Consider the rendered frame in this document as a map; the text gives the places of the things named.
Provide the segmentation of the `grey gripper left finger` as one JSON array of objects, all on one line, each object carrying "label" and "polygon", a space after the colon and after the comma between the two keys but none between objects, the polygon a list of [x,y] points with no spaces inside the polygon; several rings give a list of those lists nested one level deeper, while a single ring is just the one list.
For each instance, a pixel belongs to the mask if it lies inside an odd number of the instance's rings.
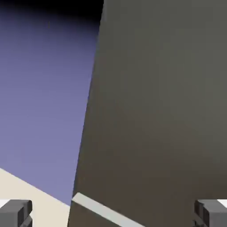
[{"label": "grey gripper left finger", "polygon": [[32,227],[31,200],[0,200],[0,227]]}]

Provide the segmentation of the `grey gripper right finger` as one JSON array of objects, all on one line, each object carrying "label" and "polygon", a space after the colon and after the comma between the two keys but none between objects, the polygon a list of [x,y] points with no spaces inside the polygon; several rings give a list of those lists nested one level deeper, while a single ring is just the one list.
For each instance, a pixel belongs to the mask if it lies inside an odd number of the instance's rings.
[{"label": "grey gripper right finger", "polygon": [[196,200],[194,227],[227,227],[227,199]]}]

